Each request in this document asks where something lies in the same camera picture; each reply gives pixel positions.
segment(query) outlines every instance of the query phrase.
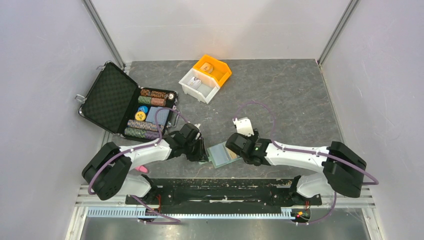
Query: wire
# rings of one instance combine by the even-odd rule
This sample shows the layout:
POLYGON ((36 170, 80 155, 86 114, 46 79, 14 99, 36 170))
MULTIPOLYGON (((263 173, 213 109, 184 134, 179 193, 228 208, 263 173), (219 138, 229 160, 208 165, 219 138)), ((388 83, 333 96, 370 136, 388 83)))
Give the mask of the wire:
MULTIPOLYGON (((241 105, 241 106, 237 109, 237 111, 235 112, 234 117, 232 118, 232 119, 233 119, 233 121, 237 118, 237 116, 238 116, 239 112, 242 110, 242 108, 246 107, 247 105, 251 105, 251 104, 261 105, 261 106, 262 106, 262 107, 264 107, 266 110, 268 110, 268 113, 269 113, 269 115, 270 115, 270 116, 271 116, 271 118, 272 118, 272 129, 271 129, 271 132, 270 132, 270 138, 271 138, 271 142, 272 142, 272 144, 273 144, 276 148, 278 148, 278 149, 280 149, 280 150, 283 150, 283 151, 288 151, 288 152, 303 153, 303 154, 312 154, 312 155, 324 156, 324 157, 327 157, 327 158, 333 159, 333 160, 335 160, 335 161, 337 161, 337 162, 340 162, 340 163, 342 163, 342 164, 345 164, 345 165, 347 165, 347 166, 349 166, 349 167, 351 167, 351 168, 355 169, 356 171, 360 172, 361 174, 364 174, 365 176, 367 176, 368 178, 370 178, 370 179, 373 181, 373 182, 364 182, 364 183, 363 183, 363 185, 378 185, 378 184, 380 183, 380 182, 377 180, 377 178, 375 178, 374 176, 372 176, 371 174, 369 174, 369 173, 368 173, 368 172, 366 172, 365 170, 363 170, 363 169, 359 168, 358 166, 353 165, 352 163, 350 163, 350 162, 348 162, 348 161, 346 161, 346 160, 344 160, 344 159, 341 159, 340 157, 333 156, 333 155, 330 155, 330 154, 327 154, 327 153, 323 153, 323 152, 320 152, 320 151, 316 152, 316 151, 310 151, 310 150, 303 150, 303 149, 296 149, 296 148, 282 147, 282 146, 278 145, 278 144, 274 141, 274 132, 275 132, 275 127, 276 127, 276 118, 274 117, 274 115, 273 115, 273 113, 272 113, 271 109, 270 109, 268 106, 266 106, 265 104, 263 104, 263 103, 256 102, 256 101, 249 101, 249 102, 244 103, 244 104, 243 104, 243 105, 241 105)), ((311 222, 307 222, 307 223, 302 223, 302 224, 304 224, 304 225, 314 224, 314 223, 318 223, 318 222, 320 222, 320 221, 322 221, 322 220, 326 219, 328 216, 330 216, 330 215, 331 215, 331 213, 333 212, 334 208, 336 207, 336 201, 337 201, 337 193, 336 193, 336 192, 334 192, 334 202, 332 203, 331 208, 330 208, 330 210, 328 211, 328 213, 327 213, 325 216, 323 216, 323 217, 321 217, 321 218, 319 218, 319 219, 317 219, 317 220, 314 220, 314 221, 311 221, 311 222)))
MULTIPOLYGON (((92 188, 93 188, 93 184, 94 184, 94 182, 96 181, 96 179, 99 177, 99 175, 100 175, 100 173, 102 173, 102 171, 110 164, 110 163, 112 163, 113 161, 115 161, 117 158, 119 158, 120 156, 122 156, 122 155, 124 155, 124 154, 127 154, 127 153, 130 153, 130 152, 132 152, 132 151, 136 151, 136 150, 140 150, 140 149, 145 149, 145 148, 149 148, 149 147, 153 147, 153 146, 156 146, 158 143, 160 143, 161 141, 162 141, 162 131, 161 131, 161 127, 159 126, 159 123, 158 123, 158 113, 160 112, 160 111, 162 111, 162 110, 170 110, 170 111, 172 111, 172 112, 174 112, 174 113, 176 113, 176 114, 178 114, 186 123, 188 123, 188 121, 187 121, 187 119, 183 116, 183 115, 181 115, 177 110, 175 110, 175 109, 172 109, 172 108, 169 108, 169 107, 162 107, 162 108, 160 108, 158 111, 156 111, 156 113, 154 114, 154 123, 156 124, 156 129, 157 129, 157 131, 159 132, 159 139, 156 141, 156 142, 154 142, 154 143, 151 143, 151 144, 147 144, 147 145, 142 145, 142 146, 137 146, 137 147, 134 147, 133 149, 128 149, 128 150, 125 150, 125 151, 121 151, 121 152, 119 152, 118 154, 116 154, 115 156, 113 156, 113 157, 111 157, 108 161, 106 161, 104 164, 103 164, 103 166, 101 166, 100 168, 99 168, 99 170, 95 173, 95 175, 93 176, 93 178, 91 179, 91 181, 90 181, 90 183, 88 184, 88 194, 90 194, 90 195, 95 195, 96 193, 94 192, 94 191, 92 191, 92 188)), ((154 214, 156 214, 156 215, 158 215, 158 216, 161 216, 161 217, 164 217, 164 218, 166 218, 166 219, 170 219, 170 220, 173 220, 173 221, 177 221, 177 223, 173 223, 173 222, 157 222, 157 223, 149 223, 149 224, 161 224, 161 225, 165 225, 165 224, 179 224, 181 221, 180 220, 178 220, 178 219, 175 219, 175 218, 172 218, 172 217, 167 217, 167 216, 165 216, 165 215, 163 215, 163 214, 161 214, 161 213, 159 213, 159 212, 157 212, 157 211, 155 211, 155 210, 153 210, 152 208, 150 208, 150 207, 148 207, 141 199, 139 199, 138 197, 136 197, 136 196, 132 196, 135 200, 137 200, 137 202, 139 202, 140 204, 142 204, 143 206, 145 206, 147 209, 149 209, 150 211, 152 211, 154 214)))
POLYGON ((181 220, 167 216, 167 215, 163 215, 160 212, 157 212, 155 210, 153 210, 153 208, 149 207, 147 204, 145 204, 138 196, 135 195, 130 195, 132 198, 134 198, 137 202, 139 202, 141 205, 143 205, 146 209, 150 210, 152 213, 161 216, 165 219, 171 220, 171 221, 145 221, 144 224, 150 224, 150 225, 174 225, 174 224, 180 224, 181 220))

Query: orange bin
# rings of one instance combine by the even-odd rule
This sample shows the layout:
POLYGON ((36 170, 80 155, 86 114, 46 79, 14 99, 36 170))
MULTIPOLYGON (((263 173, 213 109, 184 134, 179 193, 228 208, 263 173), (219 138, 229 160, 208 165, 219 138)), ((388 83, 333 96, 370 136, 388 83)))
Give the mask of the orange bin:
POLYGON ((215 79, 219 87, 222 87, 231 74, 233 74, 225 62, 213 58, 209 55, 202 56, 200 60, 193 66, 193 68, 215 79), (209 63, 213 66, 213 71, 211 73, 207 73, 200 69, 204 63, 209 63))

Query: white wall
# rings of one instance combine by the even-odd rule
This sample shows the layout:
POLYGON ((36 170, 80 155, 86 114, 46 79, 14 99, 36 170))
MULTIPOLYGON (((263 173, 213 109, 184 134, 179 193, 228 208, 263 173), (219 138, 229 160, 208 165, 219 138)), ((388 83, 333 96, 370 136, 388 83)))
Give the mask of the white wall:
POLYGON ((317 59, 349 0, 92 0, 125 62, 317 59))
POLYGON ((387 239, 422 239, 424 5, 361 1, 323 65, 347 144, 372 188, 387 239))
POLYGON ((102 130, 77 115, 112 56, 80 0, 0 3, 0 239, 64 239, 102 130))

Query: blue round chip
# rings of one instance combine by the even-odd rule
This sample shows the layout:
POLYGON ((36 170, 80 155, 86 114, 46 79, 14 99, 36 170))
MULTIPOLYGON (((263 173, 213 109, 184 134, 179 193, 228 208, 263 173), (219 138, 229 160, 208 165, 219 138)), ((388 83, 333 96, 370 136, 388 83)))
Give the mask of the blue round chip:
POLYGON ((143 113, 147 113, 149 111, 149 109, 146 106, 141 106, 138 108, 138 112, 143 112, 143 113))

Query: gray floor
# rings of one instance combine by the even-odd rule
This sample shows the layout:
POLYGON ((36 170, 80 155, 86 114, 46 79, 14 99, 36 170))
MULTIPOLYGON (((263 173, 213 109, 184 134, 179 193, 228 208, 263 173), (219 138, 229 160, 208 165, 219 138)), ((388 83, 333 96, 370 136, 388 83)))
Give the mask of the gray floor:
MULTIPOLYGON (((129 76, 142 87, 179 92, 177 107, 192 123, 200 123, 205 147, 222 143, 235 132, 236 110, 248 101, 268 105, 276 115, 275 139, 290 145, 328 146, 340 134, 320 70, 313 59, 225 60, 232 76, 209 104, 185 95, 178 81, 196 61, 133 62, 129 76)), ((242 110, 262 138, 270 137, 271 118, 258 105, 242 110)), ((178 122, 177 129, 183 125, 178 122)), ((114 136, 118 145, 138 144, 114 136)), ((253 166, 242 160, 214 169, 185 157, 153 162, 146 167, 151 178, 292 178, 312 172, 289 166, 253 166)))
MULTIPOLYGON (((313 209, 319 218, 327 209, 313 209)), ((181 225, 143 225, 132 218, 89 217, 81 240, 369 240, 361 209, 336 209, 323 222, 295 226, 288 220, 182 219, 181 225)))

